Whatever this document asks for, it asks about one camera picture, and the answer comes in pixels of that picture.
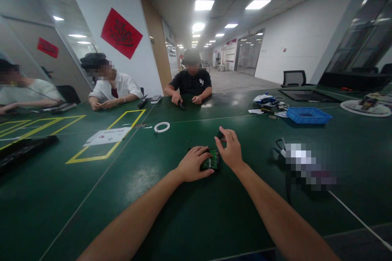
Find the blue tray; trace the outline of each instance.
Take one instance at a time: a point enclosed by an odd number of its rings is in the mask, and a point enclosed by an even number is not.
[[[326,124],[328,120],[333,118],[333,116],[314,107],[289,107],[287,116],[298,124]]]

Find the man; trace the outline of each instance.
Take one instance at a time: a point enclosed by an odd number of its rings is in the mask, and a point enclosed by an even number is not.
[[[19,73],[19,65],[0,59],[0,115],[19,107],[52,107],[63,101],[56,87]]]
[[[186,50],[182,64],[185,65],[186,70],[180,71],[176,74],[174,79],[165,87],[165,93],[171,96],[171,101],[178,105],[178,102],[183,102],[181,95],[193,94],[192,98],[194,104],[201,104],[201,102],[209,97],[212,93],[211,77],[209,73],[200,69],[200,55],[195,50]]]
[[[242,160],[236,133],[222,127],[219,129],[227,143],[224,148],[215,137],[223,160],[245,187],[272,240],[286,259],[339,260],[323,238]],[[200,171],[202,162],[211,157],[211,154],[204,153],[206,150],[207,147],[192,148],[176,169],[114,219],[78,260],[131,260],[176,188],[183,182],[214,173],[212,169]]]
[[[80,62],[88,75],[101,78],[89,95],[94,111],[110,109],[143,97],[142,91],[127,74],[115,70],[104,53],[88,53]]]

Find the green table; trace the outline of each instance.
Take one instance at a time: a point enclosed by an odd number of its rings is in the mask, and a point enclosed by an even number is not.
[[[338,99],[352,99],[332,91]],[[268,92],[282,95],[277,89]],[[324,146],[323,156],[341,175],[334,193],[367,225],[392,221],[390,117],[365,117],[344,111],[338,103],[309,104],[286,97],[292,107],[310,105],[334,117],[324,127],[301,126],[289,118],[250,115],[247,110],[254,108],[252,100],[259,94],[217,93],[202,106],[184,97],[185,111],[168,97],[147,104],[145,112],[135,111],[138,102],[102,112],[79,105],[62,115],[29,114],[0,125],[0,139],[35,130],[30,137],[55,133],[60,139],[0,178],[2,260],[76,259],[108,223],[175,168],[188,148],[214,147],[219,126],[237,132],[244,161],[284,198],[285,176],[271,153],[275,141],[284,137],[290,143]],[[92,146],[75,156],[96,131],[129,126],[139,116],[138,124],[169,122],[171,127],[156,136],[153,128],[134,128],[116,148]],[[10,127],[15,131],[9,133]],[[0,148],[10,142],[0,141]],[[322,236],[362,228],[328,192],[293,190],[292,205]],[[177,189],[135,260],[210,260],[273,246],[245,189],[222,164],[211,177]]]

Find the white t-shirt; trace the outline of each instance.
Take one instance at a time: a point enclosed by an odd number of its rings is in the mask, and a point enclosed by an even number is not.
[[[142,91],[129,75],[117,71],[115,82],[119,98],[129,94],[134,94],[138,98],[143,97]],[[97,81],[94,91],[90,93],[89,97],[97,97],[100,103],[116,99],[111,94],[111,84],[108,80]]]
[[[45,99],[59,99],[64,101],[63,97],[57,91],[56,87],[50,82],[35,79],[28,87],[3,87],[0,90],[0,104],[7,105],[15,102],[31,102]]]

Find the office chair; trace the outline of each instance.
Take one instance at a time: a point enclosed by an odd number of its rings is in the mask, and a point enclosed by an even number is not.
[[[312,86],[306,83],[305,71],[284,71],[282,88]]]
[[[58,92],[62,95],[67,103],[80,103],[78,94],[72,86],[56,86]]]
[[[392,63],[385,64],[380,73],[392,75]]]
[[[377,67],[353,67],[351,71],[360,73],[379,73],[379,69]]]

